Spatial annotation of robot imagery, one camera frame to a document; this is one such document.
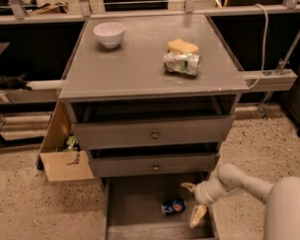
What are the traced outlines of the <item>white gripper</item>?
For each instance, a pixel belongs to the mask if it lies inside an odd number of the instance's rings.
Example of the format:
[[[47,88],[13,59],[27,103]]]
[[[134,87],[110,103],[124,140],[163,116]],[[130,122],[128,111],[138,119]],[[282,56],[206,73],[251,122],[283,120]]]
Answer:
[[[196,201],[201,204],[195,205],[192,208],[189,223],[191,228],[195,228],[199,224],[210,204],[225,197],[229,191],[228,187],[223,185],[218,179],[210,179],[209,181],[199,183],[196,186],[189,182],[183,182],[181,186],[186,188],[189,192],[194,193]]]

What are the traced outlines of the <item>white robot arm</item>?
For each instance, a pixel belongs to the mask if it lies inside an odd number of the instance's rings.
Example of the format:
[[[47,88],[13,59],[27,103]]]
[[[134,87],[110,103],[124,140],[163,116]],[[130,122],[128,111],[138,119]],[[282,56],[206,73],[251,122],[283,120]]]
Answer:
[[[209,206],[243,190],[265,204],[263,240],[300,240],[300,178],[289,177],[272,184],[247,175],[232,164],[222,165],[217,176],[207,182],[182,187],[194,194],[189,226],[195,228]]]

